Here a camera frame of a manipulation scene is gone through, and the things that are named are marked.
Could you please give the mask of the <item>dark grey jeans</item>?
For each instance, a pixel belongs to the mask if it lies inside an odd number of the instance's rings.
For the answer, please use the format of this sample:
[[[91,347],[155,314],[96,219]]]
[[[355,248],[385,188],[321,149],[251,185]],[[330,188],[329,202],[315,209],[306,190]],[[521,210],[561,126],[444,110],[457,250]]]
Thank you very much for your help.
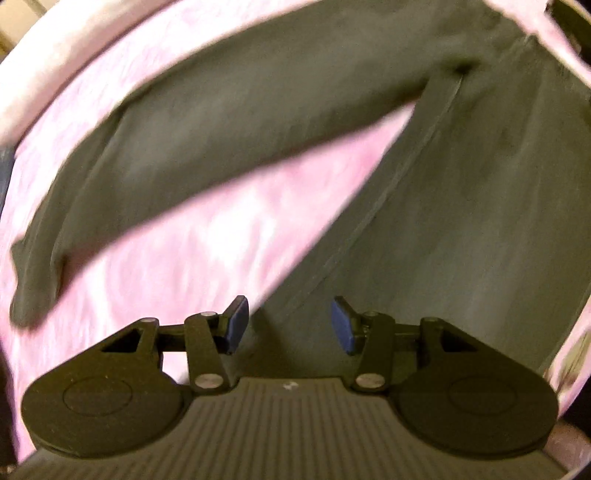
[[[1,66],[15,394],[238,295],[228,376],[352,376],[331,303],[557,384],[590,322],[590,71],[512,1],[62,1]]]

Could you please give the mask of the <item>pink floral bedspread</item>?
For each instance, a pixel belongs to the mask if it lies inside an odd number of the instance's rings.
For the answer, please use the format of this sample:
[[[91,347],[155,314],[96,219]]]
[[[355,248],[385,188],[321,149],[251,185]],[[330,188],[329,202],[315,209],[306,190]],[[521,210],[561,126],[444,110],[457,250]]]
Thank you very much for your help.
[[[1,219],[1,302],[16,287],[11,245],[24,233],[67,155],[133,89],[191,53],[300,8],[297,1],[178,1],[85,67],[18,147]],[[75,256],[74,280],[33,330],[1,323],[15,461],[33,451],[20,414],[39,376],[142,316],[174,323],[242,293],[259,303],[360,190],[407,125],[403,105],[325,146],[253,168],[193,196],[119,240]]]

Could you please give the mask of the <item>blue denim jeans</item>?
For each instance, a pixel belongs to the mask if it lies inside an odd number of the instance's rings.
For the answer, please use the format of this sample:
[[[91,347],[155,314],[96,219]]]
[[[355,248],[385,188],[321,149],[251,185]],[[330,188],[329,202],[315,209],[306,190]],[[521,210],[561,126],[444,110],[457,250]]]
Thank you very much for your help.
[[[15,164],[14,146],[0,148],[0,213],[3,212]]]

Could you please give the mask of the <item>white rolled duvet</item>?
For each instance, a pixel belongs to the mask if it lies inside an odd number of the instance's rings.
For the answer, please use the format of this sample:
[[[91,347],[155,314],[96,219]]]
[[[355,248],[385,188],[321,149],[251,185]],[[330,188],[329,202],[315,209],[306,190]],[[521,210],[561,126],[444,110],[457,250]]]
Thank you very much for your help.
[[[78,72],[168,0],[59,1],[1,63],[1,145],[15,147]]]

